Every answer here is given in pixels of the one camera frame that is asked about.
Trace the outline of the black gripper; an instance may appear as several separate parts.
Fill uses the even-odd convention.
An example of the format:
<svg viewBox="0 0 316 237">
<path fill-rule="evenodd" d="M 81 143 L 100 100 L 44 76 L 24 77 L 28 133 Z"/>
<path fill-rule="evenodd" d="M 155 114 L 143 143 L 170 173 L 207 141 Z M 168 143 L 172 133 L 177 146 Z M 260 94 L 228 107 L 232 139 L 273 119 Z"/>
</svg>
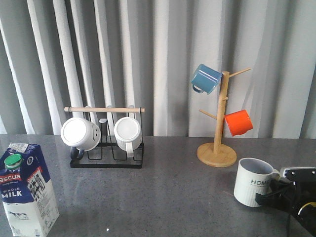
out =
<svg viewBox="0 0 316 237">
<path fill-rule="evenodd" d="M 286 235 L 290 236 L 290 219 L 294 217 L 311 235 L 316 235 L 316 168 L 283 167 L 279 180 L 270 182 L 271 192 L 256 193 L 259 205 L 288 212 Z"/>
</svg>

